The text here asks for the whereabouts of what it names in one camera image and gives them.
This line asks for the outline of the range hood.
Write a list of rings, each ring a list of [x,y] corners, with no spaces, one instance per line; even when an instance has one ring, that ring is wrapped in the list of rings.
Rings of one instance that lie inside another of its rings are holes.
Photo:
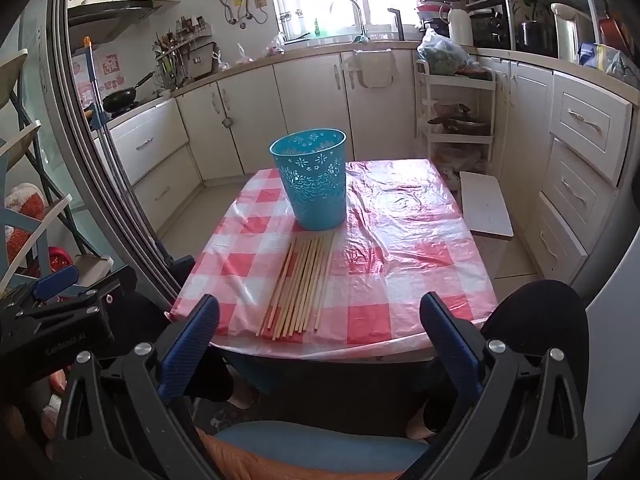
[[[150,0],[117,0],[73,6],[67,9],[68,39],[75,51],[89,37],[93,44],[107,44],[129,26],[137,25],[155,11]]]

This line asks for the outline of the utensil rack on wall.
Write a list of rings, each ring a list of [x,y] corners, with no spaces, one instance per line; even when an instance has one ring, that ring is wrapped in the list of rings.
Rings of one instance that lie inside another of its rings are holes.
[[[179,18],[174,30],[156,36],[152,51],[157,77],[166,90],[176,90],[207,77],[218,67],[213,29],[201,15]]]

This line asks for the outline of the white board on floor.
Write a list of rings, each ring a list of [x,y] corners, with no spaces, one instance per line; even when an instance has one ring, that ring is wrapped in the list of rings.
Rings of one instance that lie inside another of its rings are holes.
[[[477,235],[510,240],[513,228],[498,180],[488,174],[460,172],[462,214]]]

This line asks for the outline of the kitchen faucet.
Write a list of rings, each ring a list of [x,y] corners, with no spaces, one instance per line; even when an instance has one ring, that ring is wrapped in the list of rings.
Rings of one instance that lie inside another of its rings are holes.
[[[364,21],[363,13],[360,8],[360,5],[356,0],[348,0],[352,7],[355,10],[356,15],[356,27],[358,29],[358,34],[352,40],[353,44],[368,44],[370,42],[370,36],[367,31],[366,22]]]

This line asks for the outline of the teal perforated plastic basket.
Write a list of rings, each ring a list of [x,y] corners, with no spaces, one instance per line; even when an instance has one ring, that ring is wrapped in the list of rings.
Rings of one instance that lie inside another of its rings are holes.
[[[346,218],[346,134],[317,128],[288,134],[270,145],[297,223],[326,231]]]

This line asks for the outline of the white thermos jug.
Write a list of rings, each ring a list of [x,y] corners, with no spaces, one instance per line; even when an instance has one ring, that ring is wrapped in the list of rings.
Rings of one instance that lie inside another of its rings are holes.
[[[472,47],[473,29],[469,13],[461,8],[451,8],[447,16],[449,38],[459,46]]]

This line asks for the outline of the white storage trolley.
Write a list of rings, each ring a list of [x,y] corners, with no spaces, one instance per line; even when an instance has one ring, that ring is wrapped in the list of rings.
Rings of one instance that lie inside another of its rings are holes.
[[[451,76],[433,74],[414,62],[416,133],[420,152],[450,188],[462,172],[486,174],[494,154],[498,80],[492,70]]]

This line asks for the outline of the black frying pan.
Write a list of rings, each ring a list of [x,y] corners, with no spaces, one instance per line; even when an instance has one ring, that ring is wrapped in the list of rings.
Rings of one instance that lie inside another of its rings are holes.
[[[111,93],[109,96],[106,96],[102,99],[103,109],[107,113],[113,114],[125,107],[130,106],[136,99],[137,90],[142,87],[147,81],[152,79],[153,76],[154,73],[149,72],[132,87],[118,90]]]

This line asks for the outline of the green vegetable plastic bag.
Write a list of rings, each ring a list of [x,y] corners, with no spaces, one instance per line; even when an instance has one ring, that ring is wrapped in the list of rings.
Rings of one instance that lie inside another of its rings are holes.
[[[460,44],[439,35],[431,28],[426,30],[416,52],[433,75],[469,75],[479,74],[484,70],[480,63],[472,60]]]

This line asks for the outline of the pink checkered plastic tablecloth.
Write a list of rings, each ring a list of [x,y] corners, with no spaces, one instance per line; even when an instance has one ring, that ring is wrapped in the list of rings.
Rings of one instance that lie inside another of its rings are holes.
[[[426,159],[350,162],[347,214],[337,229],[321,323],[288,338],[257,337],[280,266],[302,229],[276,170],[248,180],[214,229],[170,315],[204,295],[220,305],[217,347],[248,356],[316,361],[426,349],[420,300],[436,292],[457,318],[482,324],[497,299],[472,234]]]

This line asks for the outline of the white plastic bag on door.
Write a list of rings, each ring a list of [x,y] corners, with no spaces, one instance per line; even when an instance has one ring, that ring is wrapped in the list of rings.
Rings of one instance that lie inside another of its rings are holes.
[[[344,59],[342,70],[356,77],[362,88],[388,88],[393,84],[397,72],[395,55],[390,49],[355,50]]]

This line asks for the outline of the red patterned bag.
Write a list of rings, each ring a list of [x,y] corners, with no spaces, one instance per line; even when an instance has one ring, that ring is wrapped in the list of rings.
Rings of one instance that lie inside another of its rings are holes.
[[[2,270],[6,270],[15,258],[18,258],[19,263],[28,258],[30,249],[26,256],[18,255],[32,235],[32,231],[22,229],[22,226],[35,228],[46,214],[46,202],[43,192],[37,185],[23,182],[11,188],[6,194],[4,209],[9,211],[10,220],[18,221],[18,226],[14,222],[4,226],[6,258],[2,261]]]

